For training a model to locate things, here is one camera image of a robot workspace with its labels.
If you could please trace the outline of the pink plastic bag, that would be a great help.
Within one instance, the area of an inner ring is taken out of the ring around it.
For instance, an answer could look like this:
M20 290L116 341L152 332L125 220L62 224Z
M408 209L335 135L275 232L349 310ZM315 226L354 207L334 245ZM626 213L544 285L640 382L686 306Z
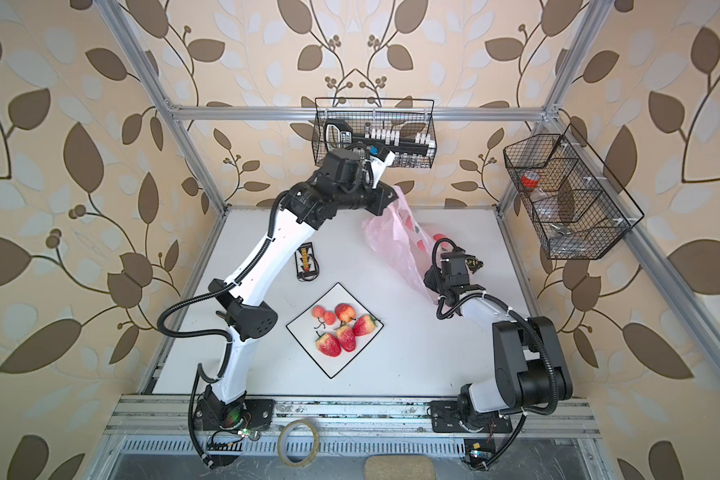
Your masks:
M415 219L402 189L394 186L393 190L397 199L383 214L362 222L366 243L408 287L436 303L437 293L424 282L432 266L431 253L436 239Z

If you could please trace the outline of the red fake strawberry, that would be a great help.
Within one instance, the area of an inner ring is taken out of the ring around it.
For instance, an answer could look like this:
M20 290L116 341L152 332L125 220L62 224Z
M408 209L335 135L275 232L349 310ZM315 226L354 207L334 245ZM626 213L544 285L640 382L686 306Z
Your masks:
M377 320L370 314L359 317L353 325L353 333L356 337L370 335L377 328Z
M335 331L335 335L340 347L344 351L353 352L356 349L356 336L350 325L343 323L342 326Z

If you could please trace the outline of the small fake apple brown stem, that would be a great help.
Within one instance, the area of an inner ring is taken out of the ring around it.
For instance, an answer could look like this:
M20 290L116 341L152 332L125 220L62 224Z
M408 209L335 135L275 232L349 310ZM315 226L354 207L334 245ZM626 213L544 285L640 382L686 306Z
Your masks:
M352 305L347 303L338 304L334 309L334 313L342 323L351 323L357 318L356 310Z

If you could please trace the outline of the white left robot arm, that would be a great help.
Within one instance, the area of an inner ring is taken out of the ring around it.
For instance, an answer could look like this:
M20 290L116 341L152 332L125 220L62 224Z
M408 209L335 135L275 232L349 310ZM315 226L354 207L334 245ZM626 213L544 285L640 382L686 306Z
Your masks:
M276 325L278 315L265 301L271 284L297 248L338 211L362 209L382 215L397 198L381 180L394 161L394 152L378 141L355 142L327 152L307 180L276 197L265 235L238 269L213 281L207 293L180 301L158 317L157 330L167 337L224 339L216 378L197 372L198 380L207 385L202 402L220 425L228 426L241 415L257 343ZM222 306L224 327L178 331L168 326L171 315L206 300Z

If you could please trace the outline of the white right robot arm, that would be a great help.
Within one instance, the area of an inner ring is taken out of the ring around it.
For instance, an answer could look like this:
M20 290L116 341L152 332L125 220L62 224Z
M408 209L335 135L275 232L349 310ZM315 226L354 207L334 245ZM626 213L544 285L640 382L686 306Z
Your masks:
M459 427L480 432L511 414L549 416L573 396L573 381L553 322L527 317L471 281L482 267L453 240L438 239L424 285L437 294L436 317L464 317L490 328L494 375L465 384L456 400Z

